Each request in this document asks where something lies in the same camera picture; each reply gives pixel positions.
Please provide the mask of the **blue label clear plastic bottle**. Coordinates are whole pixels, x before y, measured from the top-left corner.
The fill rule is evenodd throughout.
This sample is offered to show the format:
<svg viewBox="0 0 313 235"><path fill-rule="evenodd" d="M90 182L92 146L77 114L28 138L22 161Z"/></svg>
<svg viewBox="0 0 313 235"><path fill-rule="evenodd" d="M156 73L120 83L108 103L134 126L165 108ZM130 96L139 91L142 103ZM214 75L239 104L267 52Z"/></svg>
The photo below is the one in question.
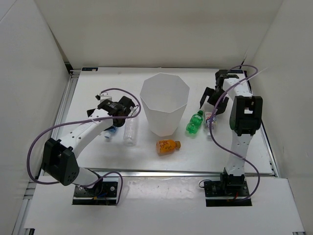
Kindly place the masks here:
<svg viewBox="0 0 313 235"><path fill-rule="evenodd" d="M112 126L104 131L104 138L106 142L110 142L112 137L115 135L117 127Z"/></svg>

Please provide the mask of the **green plastic soda bottle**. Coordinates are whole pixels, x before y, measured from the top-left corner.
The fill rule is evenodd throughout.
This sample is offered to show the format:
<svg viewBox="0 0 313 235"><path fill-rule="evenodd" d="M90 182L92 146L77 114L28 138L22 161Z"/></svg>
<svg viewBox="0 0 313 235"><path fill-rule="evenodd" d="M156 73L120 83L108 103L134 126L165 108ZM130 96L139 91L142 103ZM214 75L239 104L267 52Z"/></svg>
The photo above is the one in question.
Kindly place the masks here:
<svg viewBox="0 0 313 235"><path fill-rule="evenodd" d="M186 131L188 134L197 134L200 126L203 122L203 111L199 110L197 113L193 114L189 123L186 126Z"/></svg>

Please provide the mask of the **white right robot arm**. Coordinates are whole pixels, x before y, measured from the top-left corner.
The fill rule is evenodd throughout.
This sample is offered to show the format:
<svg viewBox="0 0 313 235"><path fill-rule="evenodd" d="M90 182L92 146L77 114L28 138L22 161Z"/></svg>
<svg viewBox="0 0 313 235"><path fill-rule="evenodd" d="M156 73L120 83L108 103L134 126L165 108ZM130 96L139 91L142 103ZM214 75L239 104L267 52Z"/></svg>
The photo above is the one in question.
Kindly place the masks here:
<svg viewBox="0 0 313 235"><path fill-rule="evenodd" d="M229 118L232 144L220 182L221 193L230 196L245 180L247 150L252 137L261 127L263 99L254 96L234 71L218 70L215 78L215 88L205 88L200 106L204 103L212 105L213 115L217 116L225 112L229 99L233 102Z"/></svg>

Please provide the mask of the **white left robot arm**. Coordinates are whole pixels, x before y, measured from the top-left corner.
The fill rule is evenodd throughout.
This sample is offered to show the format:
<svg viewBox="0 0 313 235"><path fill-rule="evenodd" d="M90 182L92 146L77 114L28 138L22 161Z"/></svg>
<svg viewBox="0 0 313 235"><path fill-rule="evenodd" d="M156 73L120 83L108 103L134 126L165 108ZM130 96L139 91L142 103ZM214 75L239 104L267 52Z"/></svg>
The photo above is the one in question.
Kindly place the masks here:
<svg viewBox="0 0 313 235"><path fill-rule="evenodd" d="M78 125L58 140L50 138L46 141L42 169L63 186L83 186L90 195L99 195L103 189L99 177L80 167L77 158L103 131L123 126L134 107L134 102L126 96L118 102L102 100L95 109L88 110L88 122Z"/></svg>

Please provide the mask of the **white octagonal bin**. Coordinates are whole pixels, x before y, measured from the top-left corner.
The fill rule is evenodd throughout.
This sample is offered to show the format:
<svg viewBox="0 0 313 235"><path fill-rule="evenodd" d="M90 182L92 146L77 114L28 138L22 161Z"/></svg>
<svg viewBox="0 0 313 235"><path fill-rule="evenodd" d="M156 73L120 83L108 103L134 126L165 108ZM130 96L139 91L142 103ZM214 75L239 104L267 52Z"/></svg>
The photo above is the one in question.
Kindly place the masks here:
<svg viewBox="0 0 313 235"><path fill-rule="evenodd" d="M140 99L150 130L159 137L172 135L187 106L189 86L180 76L158 73L143 82Z"/></svg>

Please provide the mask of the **clear unlabelled plastic bottle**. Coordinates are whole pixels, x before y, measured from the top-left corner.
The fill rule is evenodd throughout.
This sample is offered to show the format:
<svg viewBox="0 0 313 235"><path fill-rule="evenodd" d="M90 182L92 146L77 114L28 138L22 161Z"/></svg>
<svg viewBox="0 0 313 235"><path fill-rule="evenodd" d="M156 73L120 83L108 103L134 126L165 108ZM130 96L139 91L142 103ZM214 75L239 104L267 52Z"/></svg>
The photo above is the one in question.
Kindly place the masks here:
<svg viewBox="0 0 313 235"><path fill-rule="evenodd" d="M126 146L135 146L137 139L139 118L128 118L125 121L123 141Z"/></svg>

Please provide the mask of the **orange plastic bottle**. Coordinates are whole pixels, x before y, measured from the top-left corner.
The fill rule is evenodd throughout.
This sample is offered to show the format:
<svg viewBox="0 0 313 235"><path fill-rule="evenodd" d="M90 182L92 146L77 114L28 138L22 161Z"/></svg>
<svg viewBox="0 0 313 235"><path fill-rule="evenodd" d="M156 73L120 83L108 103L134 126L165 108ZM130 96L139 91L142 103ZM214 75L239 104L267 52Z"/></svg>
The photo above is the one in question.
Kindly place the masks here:
<svg viewBox="0 0 313 235"><path fill-rule="evenodd" d="M159 155L167 155L180 150L180 141L174 140L160 140L156 142L156 151Z"/></svg>

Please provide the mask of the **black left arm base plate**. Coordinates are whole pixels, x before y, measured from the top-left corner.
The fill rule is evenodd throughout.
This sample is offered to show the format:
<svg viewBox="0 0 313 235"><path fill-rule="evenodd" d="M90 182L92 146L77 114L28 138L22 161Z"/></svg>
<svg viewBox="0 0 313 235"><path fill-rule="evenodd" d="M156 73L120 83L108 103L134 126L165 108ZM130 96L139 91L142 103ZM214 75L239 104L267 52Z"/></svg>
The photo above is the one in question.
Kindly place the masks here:
<svg viewBox="0 0 313 235"><path fill-rule="evenodd" d="M72 205L82 206L116 206L118 200L119 178L105 178L94 188L82 188L75 186Z"/></svg>

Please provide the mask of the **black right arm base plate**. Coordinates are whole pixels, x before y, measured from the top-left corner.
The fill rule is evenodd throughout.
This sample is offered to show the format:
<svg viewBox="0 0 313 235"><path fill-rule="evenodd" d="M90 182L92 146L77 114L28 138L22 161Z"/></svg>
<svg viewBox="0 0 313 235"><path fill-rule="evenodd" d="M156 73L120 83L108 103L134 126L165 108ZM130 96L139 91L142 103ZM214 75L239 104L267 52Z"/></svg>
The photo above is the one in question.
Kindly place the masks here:
<svg viewBox="0 0 313 235"><path fill-rule="evenodd" d="M203 186L206 207L250 207L247 182L239 187L222 186L221 181L204 180Z"/></svg>

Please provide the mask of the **aluminium table edge rail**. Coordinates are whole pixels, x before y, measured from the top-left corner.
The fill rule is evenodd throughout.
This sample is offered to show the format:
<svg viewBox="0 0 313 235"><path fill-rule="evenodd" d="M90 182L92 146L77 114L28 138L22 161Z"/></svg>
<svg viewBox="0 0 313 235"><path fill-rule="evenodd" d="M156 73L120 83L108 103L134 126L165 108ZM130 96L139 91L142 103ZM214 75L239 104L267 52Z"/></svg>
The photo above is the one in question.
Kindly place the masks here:
<svg viewBox="0 0 313 235"><path fill-rule="evenodd" d="M114 100L122 96L139 96L143 82L158 74L168 73L181 77L189 86L186 109L179 126L170 139L180 141L181 149L160 156L156 152L159 137L150 131L144 111L138 118L138 131L135 146L123 142L124 129L120 128L106 142L103 135L94 139L78 157L78 165L91 169L139 171L145 175L157 172L222 172L228 160L227 150L231 146L232 133L229 128L229 115L232 104L218 116L214 129L215 140L207 138L204 129L189 136L185 127L199 109L200 99L206 87L215 85L215 69L201 68L108 68L99 67L96 71L76 71L65 89L57 114L57 122L68 123L87 118L87 110L97 106L95 96L109 89Z"/></svg>

